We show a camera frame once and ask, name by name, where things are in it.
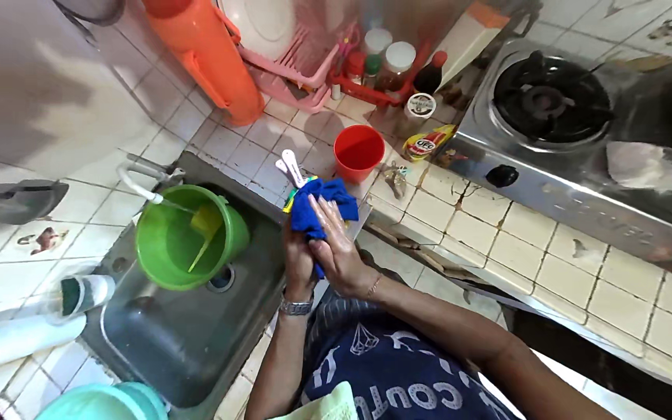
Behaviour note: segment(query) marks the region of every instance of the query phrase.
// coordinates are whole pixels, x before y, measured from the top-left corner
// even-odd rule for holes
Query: person's right hand
[[[341,296],[366,299],[380,274],[359,258],[354,242],[347,237],[347,227],[336,203],[323,197],[315,199],[312,194],[308,195],[308,201],[327,236],[325,241],[309,243],[326,278]]]

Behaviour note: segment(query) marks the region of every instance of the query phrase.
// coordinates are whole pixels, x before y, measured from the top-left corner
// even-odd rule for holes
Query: light green towel
[[[354,405],[352,386],[347,381],[338,384],[330,394],[311,401],[292,413],[272,420],[359,420]]]

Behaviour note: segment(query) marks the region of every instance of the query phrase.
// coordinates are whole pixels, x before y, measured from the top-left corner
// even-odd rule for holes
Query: red cup
[[[336,173],[344,181],[359,184],[380,163],[385,141],[370,126],[350,126],[341,130],[334,142]]]

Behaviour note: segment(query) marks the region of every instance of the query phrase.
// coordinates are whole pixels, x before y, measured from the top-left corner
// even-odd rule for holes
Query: bracelet
[[[373,283],[373,287],[369,288],[367,291],[367,296],[365,296],[365,299],[368,299],[370,296],[372,296],[373,293],[375,293],[375,289],[378,288],[378,283],[380,282],[380,279],[382,278],[382,274],[378,273],[378,278],[375,279],[375,282]]]

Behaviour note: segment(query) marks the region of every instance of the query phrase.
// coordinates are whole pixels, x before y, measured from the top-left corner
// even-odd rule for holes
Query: yellow scoop
[[[199,207],[196,214],[193,215],[193,218],[191,219],[191,227],[204,237],[204,244],[196,255],[196,259],[193,260],[191,267],[188,268],[189,273],[192,272],[196,263],[198,263],[201,256],[204,255],[204,252],[209,247],[214,235],[223,224],[224,220],[222,220],[222,215],[220,215],[219,212],[216,211],[214,205],[211,204],[202,205]]]

